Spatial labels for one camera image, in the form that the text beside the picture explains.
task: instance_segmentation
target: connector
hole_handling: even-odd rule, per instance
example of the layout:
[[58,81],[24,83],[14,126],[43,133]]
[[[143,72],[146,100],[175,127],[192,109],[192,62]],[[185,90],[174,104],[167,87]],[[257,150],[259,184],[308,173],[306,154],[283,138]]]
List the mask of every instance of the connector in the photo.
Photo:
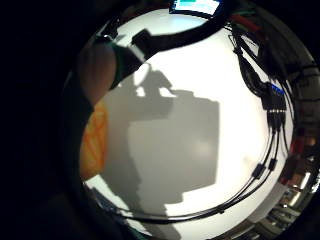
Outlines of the connector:
[[269,163],[269,166],[268,166],[268,169],[269,169],[270,171],[273,171],[273,170],[276,168],[276,166],[277,166],[277,162],[278,162],[277,159],[271,158],[270,163]]
[[254,179],[259,180],[265,170],[266,170],[266,167],[265,167],[263,164],[259,163],[259,164],[256,166],[256,168],[253,170],[251,176],[252,176]]

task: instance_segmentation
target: wires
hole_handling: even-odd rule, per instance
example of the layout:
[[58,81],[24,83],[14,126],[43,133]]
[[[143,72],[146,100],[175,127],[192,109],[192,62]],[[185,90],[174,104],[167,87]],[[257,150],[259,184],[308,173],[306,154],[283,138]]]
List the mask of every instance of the wires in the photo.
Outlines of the wires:
[[[265,157],[262,161],[262,164],[265,165],[267,160],[269,159],[271,150],[273,148],[273,143],[274,143],[274,138],[275,134],[272,134],[271,140],[270,135],[268,137],[268,148],[265,154]],[[146,214],[142,212],[137,212],[137,211],[129,211],[125,209],[120,209],[120,208],[106,208],[105,210],[115,217],[119,218],[125,218],[125,219],[130,219],[130,220],[135,220],[135,221],[140,221],[140,222],[145,222],[145,223],[154,223],[154,224],[172,224],[172,223],[178,223],[178,222],[186,222],[186,221],[193,221],[193,220],[198,220],[202,218],[206,218],[218,213],[223,213],[226,209],[230,208],[231,206],[235,205],[236,203],[239,202],[239,199],[242,198],[242,195],[250,188],[250,186],[253,184],[253,182],[257,180],[255,177],[251,177],[246,184],[239,190],[233,197],[225,201],[224,203],[215,206],[213,208],[195,212],[195,213],[190,213],[190,214],[184,214],[184,215],[178,215],[178,216],[166,216],[166,215],[156,215],[156,214]]]

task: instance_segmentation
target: cable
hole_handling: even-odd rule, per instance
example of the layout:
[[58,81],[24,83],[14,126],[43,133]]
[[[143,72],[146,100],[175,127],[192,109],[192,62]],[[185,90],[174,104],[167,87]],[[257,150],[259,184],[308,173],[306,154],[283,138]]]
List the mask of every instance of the cable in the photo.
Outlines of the cable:
[[256,192],[266,181],[267,179],[269,178],[271,172],[274,170],[275,168],[275,165],[277,163],[277,155],[278,155],[278,149],[279,149],[279,142],[280,142],[280,133],[278,132],[277,133],[277,144],[276,144],[276,151],[275,151],[275,154],[274,154],[274,158],[270,161],[270,164],[269,164],[269,172],[267,174],[267,176],[263,179],[262,182],[260,182],[254,189],[252,189],[250,192],[248,192],[247,194],[245,194],[244,196],[240,197],[239,199],[235,200],[233,203],[231,204],[228,204],[227,207],[230,208],[234,205],[236,205],[237,203],[243,201],[244,199],[248,198],[250,195],[252,195],[254,192]]
[[283,134],[284,145],[286,146],[287,153],[289,153],[288,141],[286,136],[286,128],[284,125],[282,125],[282,134]]
[[[263,160],[263,163],[265,164],[269,158],[269,155],[271,153],[272,150],[272,146],[273,146],[273,141],[274,141],[274,137],[275,134],[272,135],[271,140],[270,140],[270,145],[268,147],[268,151],[267,154]],[[249,189],[249,187],[252,185],[253,181],[255,179],[254,178],[250,178],[248,180],[248,182],[245,184],[244,187],[242,187],[242,189],[240,191],[238,191],[238,193],[236,193],[233,197],[231,197],[229,200],[227,200],[226,202],[207,209],[207,210],[202,210],[196,213],[190,213],[190,214],[184,214],[184,215],[178,215],[178,216],[166,216],[166,215],[150,215],[150,214],[145,214],[145,213],[141,213],[141,212],[131,212],[125,209],[120,209],[117,208],[117,212],[111,212],[113,215],[116,215],[118,217],[121,218],[126,218],[126,219],[130,219],[130,220],[135,220],[135,221],[140,221],[140,222],[146,222],[146,223],[156,223],[156,224],[170,224],[170,223],[178,223],[178,222],[186,222],[186,221],[192,221],[195,219],[200,219],[200,218],[205,218],[207,217],[207,214],[218,214],[223,212],[224,210],[226,210],[227,208],[225,206],[228,206],[230,204],[232,204],[235,200],[239,199],[239,197]],[[136,216],[123,216],[120,211],[125,211],[127,213],[130,213],[132,215],[141,215],[142,217],[136,217]]]

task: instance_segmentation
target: black cable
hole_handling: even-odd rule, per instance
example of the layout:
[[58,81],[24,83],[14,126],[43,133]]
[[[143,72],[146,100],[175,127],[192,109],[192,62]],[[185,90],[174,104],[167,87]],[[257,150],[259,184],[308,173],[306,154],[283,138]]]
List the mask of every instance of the black cable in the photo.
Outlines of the black cable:
[[289,153],[289,146],[288,146],[288,141],[286,136],[286,128],[284,125],[282,125],[282,134],[283,134],[284,145],[286,146],[287,153]]
[[221,1],[212,18],[199,27],[179,33],[152,36],[148,30],[143,29],[132,37],[131,44],[137,46],[147,60],[158,52],[199,42],[223,28],[237,5],[238,3],[233,0]]
[[[273,146],[273,142],[274,142],[274,137],[275,137],[275,134],[273,133],[272,134],[272,138],[271,138],[271,141],[270,141],[270,145],[268,147],[268,151],[267,151],[267,154],[263,160],[263,164],[265,165],[265,163],[267,162],[269,156],[270,156],[270,153],[271,153],[271,150],[272,150],[272,146]],[[178,216],[166,216],[166,215],[149,215],[149,214],[146,214],[146,213],[141,213],[141,212],[131,212],[129,210],[125,210],[125,209],[120,209],[120,208],[117,208],[117,212],[110,212],[111,214],[114,214],[116,215],[117,217],[120,217],[120,218],[125,218],[125,219],[130,219],[130,220],[135,220],[135,221],[140,221],[140,222],[145,222],[145,223],[154,223],[154,224],[171,224],[171,223],[178,223],[178,222],[186,222],[186,221],[192,221],[192,220],[196,220],[196,219],[201,219],[201,218],[205,218],[205,217],[208,217],[208,214],[211,213],[212,215],[214,214],[218,214],[218,213],[221,213],[223,212],[224,210],[226,210],[227,208],[225,206],[228,206],[230,204],[232,204],[235,200],[237,201],[237,199],[239,199],[239,197],[249,189],[249,187],[252,185],[253,181],[255,179],[249,179],[248,182],[245,184],[245,185],[248,185],[248,186],[245,186],[245,187],[242,187],[242,189],[236,193],[233,197],[231,197],[229,200],[227,200],[226,202],[216,206],[216,207],[213,207],[213,208],[210,208],[210,209],[207,209],[207,210],[202,210],[202,211],[199,211],[199,212],[196,212],[196,213],[190,213],[190,214],[184,214],[184,215],[178,215]],[[142,215],[142,216],[148,216],[148,217],[136,217],[136,216],[123,216],[119,211],[125,211],[125,212],[128,212],[132,215]]]
[[244,196],[240,197],[239,199],[235,200],[234,202],[230,203],[227,205],[228,208],[236,205],[237,203],[243,201],[244,199],[248,198],[250,195],[252,195],[254,192],[256,192],[269,178],[271,172],[273,171],[275,164],[276,164],[276,159],[277,159],[277,155],[278,155],[278,149],[279,149],[279,142],[280,142],[280,133],[277,133],[277,144],[276,144],[276,151],[274,154],[274,158],[273,158],[273,162],[270,162],[269,164],[269,172],[267,174],[267,176],[263,179],[262,182],[260,182],[254,189],[252,189],[250,192],[248,192],[247,194],[245,194]]

